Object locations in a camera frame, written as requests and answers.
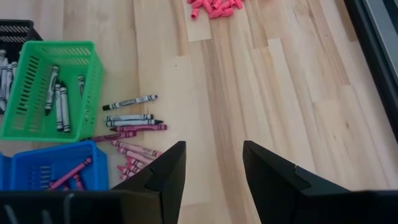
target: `black plastic frame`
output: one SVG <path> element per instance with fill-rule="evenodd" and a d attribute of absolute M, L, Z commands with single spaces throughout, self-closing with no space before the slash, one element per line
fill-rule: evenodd
<path fill-rule="evenodd" d="M 398 74 L 389 65 L 391 59 L 383 51 L 377 36 L 378 30 L 374 27 L 374 18 L 366 9 L 365 0 L 345 0 L 345 4 L 392 130 L 398 139 L 398 86 L 395 82 Z"/>

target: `plastic basket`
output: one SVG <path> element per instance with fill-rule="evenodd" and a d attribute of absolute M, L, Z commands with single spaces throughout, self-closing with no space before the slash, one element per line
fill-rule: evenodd
<path fill-rule="evenodd" d="M 71 131 L 58 132 L 55 103 L 48 116 L 44 106 L 51 69 L 68 88 Z M 85 77 L 83 97 L 78 76 Z M 89 41 L 28 41 L 22 48 L 11 100 L 7 104 L 1 137 L 5 140 L 76 142 L 94 134 L 103 65 Z"/>
<path fill-rule="evenodd" d="M 93 162 L 79 172 L 86 190 L 108 190 L 108 163 L 106 154 L 93 141 L 21 152 L 12 158 L 11 190 L 45 190 L 54 181 L 83 162 Z M 71 190 L 75 181 L 68 181 Z"/>
<path fill-rule="evenodd" d="M 0 152 L 0 190 L 10 189 L 11 158 Z"/>
<path fill-rule="evenodd" d="M 7 50 L 10 62 L 17 62 L 25 41 L 42 40 L 28 20 L 0 19 L 0 48 Z"/>

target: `crayon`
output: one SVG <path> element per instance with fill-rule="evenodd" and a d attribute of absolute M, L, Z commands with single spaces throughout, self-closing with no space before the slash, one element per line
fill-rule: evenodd
<path fill-rule="evenodd" d="M 128 157 L 126 156 L 126 160 L 128 161 L 129 164 L 134 165 L 140 169 L 143 169 L 146 165 L 140 162 L 138 159 L 135 159 L 133 157 Z"/>
<path fill-rule="evenodd" d="M 234 14 L 234 9 L 233 8 L 227 8 L 223 11 L 221 17 L 228 17 L 232 16 Z"/>
<path fill-rule="evenodd" d="M 121 116 L 107 116 L 105 121 L 129 121 L 129 120 L 145 120 L 154 119 L 153 114 L 135 114 L 135 115 L 121 115 Z"/>
<path fill-rule="evenodd" d="M 145 156 L 146 158 L 149 159 L 156 159 L 158 158 L 160 155 L 162 155 L 161 152 L 153 150 L 153 149 L 146 149 L 144 147 L 140 147 L 140 146 L 136 146 L 133 144 L 128 144 L 125 142 L 121 142 L 121 141 L 117 141 L 117 140 L 113 140 L 111 141 L 111 144 L 123 149 L 128 149 L 132 152 L 138 153 L 140 155 Z"/>
<path fill-rule="evenodd" d="M 199 16 L 199 12 L 200 12 L 199 8 L 193 8 L 191 13 L 191 18 L 196 19 Z"/>
<path fill-rule="evenodd" d="M 48 116 L 52 107 L 52 101 L 54 96 L 54 89 L 55 89 L 55 80 L 58 77 L 58 72 L 60 68 L 56 65 L 52 67 L 52 73 L 50 78 L 49 90 L 47 92 L 47 101 L 45 102 L 45 115 Z"/>
<path fill-rule="evenodd" d="M 112 110 L 112 109 L 118 109 L 118 108 L 120 108 L 122 106 L 145 103 L 145 102 L 148 102 L 148 101 L 154 101 L 156 99 L 157 99 L 157 95 L 147 95 L 147 96 L 143 96 L 143 97 L 132 99 L 132 100 L 126 100 L 126 101 L 122 101 L 122 102 L 119 102 L 119 103 L 112 103 L 110 105 L 105 105 L 105 106 L 102 107 L 102 110 L 107 111 L 107 110 Z"/>
<path fill-rule="evenodd" d="M 76 182 L 76 188 L 77 188 L 78 190 L 84 190 L 84 189 L 85 189 L 84 186 L 83 186 L 83 182 L 82 182 L 81 179 L 80 179 L 80 175 L 79 175 L 79 174 L 73 175 L 73 179 L 74 179 L 75 182 Z"/>
<path fill-rule="evenodd" d="M 123 154 L 125 156 L 133 157 L 133 158 L 141 161 L 145 165 L 148 165 L 153 161 L 152 159 L 146 158 L 145 156 L 142 156 L 142 155 L 135 153 L 133 151 L 130 151 L 128 149 L 119 148 L 118 152 L 120 152 L 121 154 Z"/>
<path fill-rule="evenodd" d="M 126 169 L 125 172 L 122 173 L 121 179 L 122 180 L 126 180 L 132 176 L 134 176 L 136 173 L 134 173 L 133 171 Z"/>
<path fill-rule="evenodd" d="M 91 157 L 85 159 L 81 164 L 77 165 L 75 168 L 73 168 L 71 171 L 69 171 L 63 177 L 61 177 L 57 181 L 55 181 L 49 187 L 49 190 L 53 190 L 53 189 L 56 189 L 57 187 L 61 186 L 61 184 L 63 184 L 65 181 L 67 181 L 73 175 L 77 174 L 79 171 L 81 171 L 84 167 L 86 167 L 88 164 L 91 164 L 92 162 L 93 162 L 93 158 L 91 158 Z"/>
<path fill-rule="evenodd" d="M 80 96 L 83 97 L 83 92 L 85 90 L 85 78 L 83 75 L 79 75 L 77 76 L 77 80 L 79 81 Z"/>
<path fill-rule="evenodd" d="M 13 78 L 14 77 L 12 76 L 12 65 L 8 64 L 8 66 L 7 66 L 7 83 L 6 83 L 6 101 L 7 102 L 10 99 L 11 85 L 12 85 Z"/>
<path fill-rule="evenodd" d="M 120 127 L 120 126 L 134 126 L 134 125 L 154 125 L 161 124 L 163 121 L 150 119 L 150 120 L 130 120 L 130 121 L 107 121 L 107 127 Z"/>
<path fill-rule="evenodd" d="M 108 134 L 108 135 L 93 137 L 93 138 L 89 138 L 89 139 L 85 139 L 85 140 L 92 140 L 94 142 L 103 142 L 103 141 L 131 138 L 131 137 L 135 137 L 135 136 L 137 136 L 137 132 L 130 131 L 130 132 L 125 132 L 125 133 Z"/>
<path fill-rule="evenodd" d="M 6 96 L 4 92 L 0 90 L 0 109 L 6 111 L 6 106 L 7 106 Z"/>
<path fill-rule="evenodd" d="M 242 0 L 234 0 L 236 3 L 236 7 L 238 9 L 242 9 L 243 8 L 243 4 L 242 4 Z"/>
<path fill-rule="evenodd" d="M 155 125 L 137 125 L 137 126 L 121 126 L 111 128 L 111 131 L 125 132 L 125 131 L 163 131 L 167 130 L 166 124 L 155 124 Z"/>
<path fill-rule="evenodd" d="M 18 62 L 12 62 L 11 63 L 12 66 L 12 76 L 13 76 L 13 80 L 15 80 L 15 76 L 17 75 L 17 66 L 18 66 Z"/>
<path fill-rule="evenodd" d="M 4 59 L 6 58 L 7 51 L 4 49 L 0 50 L 0 65 L 2 65 Z"/>
<path fill-rule="evenodd" d="M 212 13 L 209 14 L 209 18 L 210 19 L 216 19 L 218 17 L 220 17 L 223 14 L 223 10 L 222 9 L 217 9 L 214 10 Z"/>
<path fill-rule="evenodd" d="M 133 173 L 136 174 L 136 173 L 138 173 L 138 172 L 141 171 L 140 168 L 138 168 L 138 167 L 136 167 L 136 166 L 134 166 L 134 165 L 132 165 L 132 164 L 129 164 L 128 167 L 118 166 L 118 169 L 119 169 L 123 174 L 127 174 L 127 172 L 129 172 L 129 171 L 131 171 L 131 172 L 133 172 Z"/>
<path fill-rule="evenodd" d="M 7 68 L 8 68 L 8 59 L 5 58 L 1 66 L 1 91 L 4 93 L 4 97 L 6 97 L 6 90 L 7 90 Z"/>
<path fill-rule="evenodd" d="M 192 8 L 197 9 L 203 4 L 204 0 L 196 0 L 192 3 Z"/>
<path fill-rule="evenodd" d="M 63 131 L 61 83 L 58 79 L 55 81 L 55 109 L 57 112 L 57 131 Z"/>
<path fill-rule="evenodd" d="M 212 8 L 211 4 L 208 1 L 204 0 L 202 6 L 203 6 L 203 8 L 205 9 L 205 11 L 207 13 L 210 14 L 211 12 L 213 12 L 213 8 Z"/>
<path fill-rule="evenodd" d="M 223 3 L 222 0 L 215 0 L 215 1 L 213 2 L 213 9 L 214 9 L 214 10 L 218 9 L 218 8 L 220 7 L 221 3 Z"/>
<path fill-rule="evenodd" d="M 61 82 L 61 108 L 62 108 L 62 124 L 63 132 L 70 132 L 70 122 L 69 122 L 69 105 L 68 105 L 68 95 L 67 87 L 64 82 Z"/>
<path fill-rule="evenodd" d="M 228 0 L 228 2 L 229 2 L 231 7 L 235 7 L 236 6 L 235 0 Z"/>
<path fill-rule="evenodd" d="M 220 5 L 220 9 L 221 9 L 221 10 L 224 10 L 224 9 L 229 8 L 230 6 L 231 6 L 231 3 L 230 3 L 229 1 L 225 1 L 225 2 L 223 2 L 223 3 Z"/>

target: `pink eraser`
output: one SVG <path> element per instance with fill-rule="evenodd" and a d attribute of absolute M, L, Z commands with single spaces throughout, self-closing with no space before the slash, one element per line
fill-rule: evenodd
<path fill-rule="evenodd" d="M 220 7 L 221 3 L 223 3 L 222 0 L 213 1 L 213 9 L 218 9 Z"/>
<path fill-rule="evenodd" d="M 119 169 L 121 172 L 123 172 L 123 171 L 125 170 L 125 167 L 124 167 L 124 166 L 118 166 L 118 169 Z"/>
<path fill-rule="evenodd" d="M 238 9 L 243 9 L 242 0 L 234 0 Z"/>
<path fill-rule="evenodd" d="M 234 14 L 234 9 L 230 7 L 223 11 L 221 17 L 228 17 L 228 16 L 232 16 L 233 14 Z"/>
<path fill-rule="evenodd" d="M 203 4 L 203 1 L 204 1 L 204 0 L 196 0 L 196 1 L 192 4 L 192 7 L 193 7 L 194 9 L 199 8 L 199 7 Z"/>
<path fill-rule="evenodd" d="M 220 8 L 221 8 L 221 10 L 224 10 L 224 9 L 226 9 L 226 8 L 229 8 L 231 6 L 231 3 L 229 2 L 229 1 L 226 1 L 226 2 L 223 2 L 221 5 L 220 5 Z"/>
<path fill-rule="evenodd" d="M 213 12 L 213 8 L 211 7 L 211 4 L 206 0 L 204 0 L 204 2 L 203 2 L 203 8 L 209 14 Z"/>
<path fill-rule="evenodd" d="M 220 17 L 223 14 L 223 11 L 221 9 L 214 10 L 211 14 L 209 14 L 210 19 L 215 19 Z"/>
<path fill-rule="evenodd" d="M 199 8 L 192 9 L 191 18 L 196 19 L 199 15 Z"/>
<path fill-rule="evenodd" d="M 235 6 L 236 6 L 235 0 L 228 0 L 228 1 L 229 1 L 229 5 L 230 5 L 231 7 L 235 7 Z"/>

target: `pink crayon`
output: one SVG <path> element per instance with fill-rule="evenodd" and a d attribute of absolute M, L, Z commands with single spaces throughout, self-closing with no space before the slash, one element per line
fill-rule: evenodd
<path fill-rule="evenodd" d="M 228 0 L 228 2 L 229 2 L 229 5 L 230 5 L 231 7 L 235 7 L 235 6 L 236 6 L 235 0 Z"/>
<path fill-rule="evenodd" d="M 228 17 L 228 16 L 232 16 L 234 14 L 234 9 L 233 8 L 227 8 L 223 11 L 222 13 L 222 17 Z"/>
<path fill-rule="evenodd" d="M 213 9 L 218 9 L 220 7 L 221 3 L 223 3 L 222 0 L 213 1 Z"/>
<path fill-rule="evenodd" d="M 125 132 L 125 131 L 163 131 L 167 130 L 166 124 L 155 124 L 155 125 L 137 125 L 137 126 L 121 126 L 111 128 L 111 131 Z"/>
<path fill-rule="evenodd" d="M 133 165 L 131 165 L 131 164 L 128 164 L 127 167 L 118 166 L 118 169 L 119 169 L 123 174 L 127 174 L 127 172 L 130 172 L 130 171 L 136 174 L 136 173 L 138 173 L 138 172 L 141 171 L 140 168 L 138 168 L 138 167 L 136 167 L 136 166 L 133 166 Z"/>
<path fill-rule="evenodd" d="M 162 153 L 159 152 L 159 151 L 155 151 L 155 150 L 152 150 L 152 149 L 146 149 L 144 147 L 136 146 L 136 145 L 133 145 L 133 144 L 128 144 L 128 143 L 117 141 L 117 140 L 111 141 L 111 144 L 114 145 L 114 146 L 117 146 L 117 147 L 121 147 L 123 149 L 128 149 L 128 150 L 130 150 L 132 152 L 135 152 L 135 153 L 138 153 L 140 155 L 143 155 L 143 156 L 145 156 L 146 158 L 149 158 L 149 159 L 156 159 L 160 155 L 162 155 Z"/>
<path fill-rule="evenodd" d="M 103 141 L 131 138 L 131 137 L 135 137 L 135 136 L 137 136 L 137 132 L 130 131 L 130 132 L 108 134 L 108 135 L 105 135 L 105 136 L 93 137 L 90 140 L 93 140 L 94 142 L 103 142 Z"/>
<path fill-rule="evenodd" d="M 242 0 L 234 0 L 238 9 L 243 9 Z"/>
<path fill-rule="evenodd" d="M 84 167 L 86 167 L 88 164 L 91 164 L 92 162 L 93 162 L 93 158 L 91 158 L 91 157 L 87 158 L 81 164 L 77 165 L 75 168 L 73 168 L 71 171 L 69 171 L 63 177 L 59 178 L 57 181 L 55 181 L 53 184 L 51 184 L 49 186 L 49 190 L 54 190 L 57 187 L 61 186 L 61 184 L 63 184 L 65 181 L 67 181 L 73 175 L 77 174 L 79 171 L 81 171 Z"/>
<path fill-rule="evenodd" d="M 126 156 L 126 159 L 127 159 L 127 161 L 130 163 L 130 164 L 132 164 L 132 165 L 134 165 L 134 166 L 136 166 L 136 167 L 138 167 L 138 168 L 140 168 L 140 169 L 143 169 L 146 165 L 145 164 L 143 164 L 142 162 L 140 162 L 138 159 L 135 159 L 135 158 L 133 158 L 133 157 L 128 157 L 128 156 Z"/>
<path fill-rule="evenodd" d="M 206 0 L 204 0 L 203 1 L 203 8 L 205 9 L 205 11 L 207 12 L 207 13 L 211 13 L 211 12 L 213 12 L 213 8 L 211 7 L 211 4 L 208 2 L 208 1 L 206 1 Z"/>
<path fill-rule="evenodd" d="M 193 8 L 191 13 L 191 18 L 196 19 L 199 16 L 199 12 L 200 12 L 199 8 Z"/>
<path fill-rule="evenodd" d="M 217 9 L 214 10 L 212 13 L 209 14 L 209 18 L 210 19 L 216 19 L 218 17 L 220 17 L 223 14 L 223 10 L 222 9 Z"/>
<path fill-rule="evenodd" d="M 222 10 L 224 10 L 224 9 L 229 8 L 230 6 L 231 6 L 231 3 L 230 3 L 229 1 L 225 1 L 225 2 L 223 2 L 223 3 L 220 5 L 220 8 L 221 8 Z"/>
<path fill-rule="evenodd" d="M 73 175 L 73 179 L 74 179 L 75 182 L 76 182 L 76 188 L 77 188 L 78 190 L 85 190 L 85 188 L 84 188 L 84 186 L 83 186 L 83 182 L 81 181 L 80 175 L 79 175 L 79 174 Z"/>
<path fill-rule="evenodd" d="M 123 148 L 119 148 L 118 152 L 120 152 L 121 154 L 125 155 L 125 156 L 129 156 L 129 157 L 133 157 L 135 159 L 138 159 L 139 161 L 141 161 L 143 164 L 148 165 L 152 162 L 152 159 L 148 159 L 145 156 L 142 156 L 138 153 L 132 152 L 128 149 L 123 149 Z"/>
<path fill-rule="evenodd" d="M 204 0 L 196 0 L 196 1 L 194 1 L 194 2 L 192 3 L 192 7 L 193 7 L 194 9 L 199 8 L 199 7 L 203 4 L 203 1 L 204 1 Z"/>

